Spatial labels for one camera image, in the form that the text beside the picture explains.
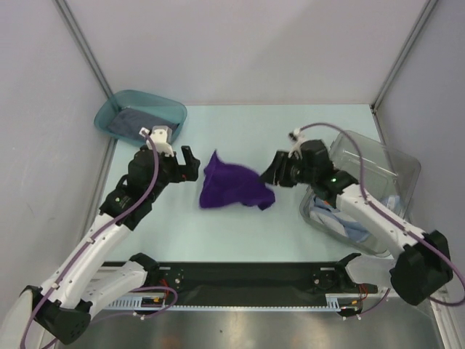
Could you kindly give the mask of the purple towel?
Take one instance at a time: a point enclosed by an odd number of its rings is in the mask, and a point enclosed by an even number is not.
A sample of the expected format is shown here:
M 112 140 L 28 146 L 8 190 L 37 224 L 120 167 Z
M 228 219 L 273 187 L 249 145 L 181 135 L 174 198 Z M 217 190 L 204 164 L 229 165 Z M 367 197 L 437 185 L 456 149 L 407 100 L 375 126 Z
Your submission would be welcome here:
M 259 174 L 244 165 L 224 162 L 215 150 L 203 170 L 199 196 L 202 209 L 219 209 L 232 204 L 266 210 L 275 203 L 275 194 Z

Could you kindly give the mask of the dark grey-blue towel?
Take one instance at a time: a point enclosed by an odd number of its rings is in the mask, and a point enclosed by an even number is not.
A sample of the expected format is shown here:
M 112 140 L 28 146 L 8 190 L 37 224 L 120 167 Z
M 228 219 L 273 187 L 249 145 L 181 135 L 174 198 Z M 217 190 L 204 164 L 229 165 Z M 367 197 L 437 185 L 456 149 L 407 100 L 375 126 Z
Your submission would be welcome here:
M 124 139 L 142 143 L 145 138 L 140 134 L 141 128 L 151 130 L 154 127 L 168 127 L 174 132 L 178 126 L 178 123 L 160 116 L 154 116 L 133 108 L 125 108 L 109 123 L 108 131 Z

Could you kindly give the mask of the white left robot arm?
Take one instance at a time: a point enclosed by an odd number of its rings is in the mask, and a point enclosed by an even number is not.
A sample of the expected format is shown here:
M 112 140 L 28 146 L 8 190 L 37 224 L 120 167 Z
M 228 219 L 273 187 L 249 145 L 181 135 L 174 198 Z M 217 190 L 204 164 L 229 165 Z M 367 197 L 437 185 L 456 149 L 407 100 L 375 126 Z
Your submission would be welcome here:
M 195 182 L 200 160 L 187 145 L 180 164 L 168 144 L 144 145 L 128 170 L 98 209 L 90 229 L 65 262 L 41 286 L 27 286 L 31 312 L 16 348 L 25 348 L 32 324 L 38 324 L 64 344 L 75 342 L 91 320 L 112 301 L 133 290 L 160 289 L 159 264 L 146 254 L 129 258 L 117 271 L 93 284 L 105 258 L 151 212 L 155 200 L 170 184 Z

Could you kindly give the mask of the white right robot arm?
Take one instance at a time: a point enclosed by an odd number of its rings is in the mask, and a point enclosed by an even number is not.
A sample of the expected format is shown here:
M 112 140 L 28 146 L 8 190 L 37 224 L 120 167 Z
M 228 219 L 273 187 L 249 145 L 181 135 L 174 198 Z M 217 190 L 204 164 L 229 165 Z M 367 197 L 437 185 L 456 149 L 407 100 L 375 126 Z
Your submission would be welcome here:
M 308 140 L 292 151 L 277 151 L 261 174 L 270 185 L 309 185 L 316 196 L 348 214 L 380 241 L 391 260 L 353 257 L 334 274 L 343 292 L 360 284 L 392 288 L 408 304 L 418 305 L 453 278 L 448 241 L 438 231 L 424 230 L 389 211 L 362 186 L 362 180 L 334 166 L 324 143 Z

